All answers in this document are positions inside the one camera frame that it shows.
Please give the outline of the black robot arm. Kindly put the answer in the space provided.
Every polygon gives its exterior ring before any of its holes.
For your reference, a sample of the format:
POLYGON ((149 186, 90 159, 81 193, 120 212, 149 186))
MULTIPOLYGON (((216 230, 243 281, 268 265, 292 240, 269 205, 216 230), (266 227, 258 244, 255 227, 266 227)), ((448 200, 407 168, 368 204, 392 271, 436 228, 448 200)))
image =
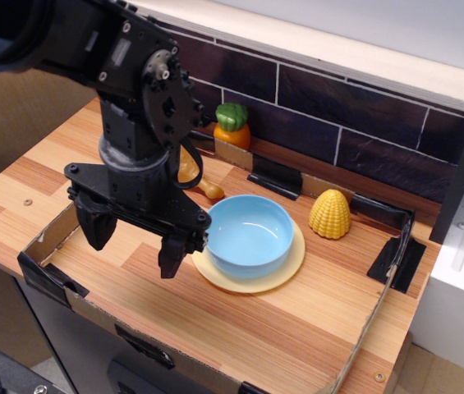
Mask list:
POLYGON ((205 247, 211 223, 186 196, 196 180, 178 178, 204 108, 177 52, 177 42, 128 2, 0 1, 0 72, 46 71, 99 96, 101 161, 65 168, 87 241, 101 250, 118 221, 158 234, 164 278, 205 247))

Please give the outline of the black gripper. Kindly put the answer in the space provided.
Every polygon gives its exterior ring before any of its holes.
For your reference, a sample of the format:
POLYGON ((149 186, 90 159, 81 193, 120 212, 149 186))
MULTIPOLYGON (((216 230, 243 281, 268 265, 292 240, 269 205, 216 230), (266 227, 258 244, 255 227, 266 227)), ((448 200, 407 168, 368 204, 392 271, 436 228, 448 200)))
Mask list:
POLYGON ((71 180, 68 193, 80 227, 95 250, 108 243, 117 220, 130 223, 163 238, 160 277, 171 279, 192 249, 206 246, 210 216, 170 180, 88 163, 68 164, 64 174, 71 180))

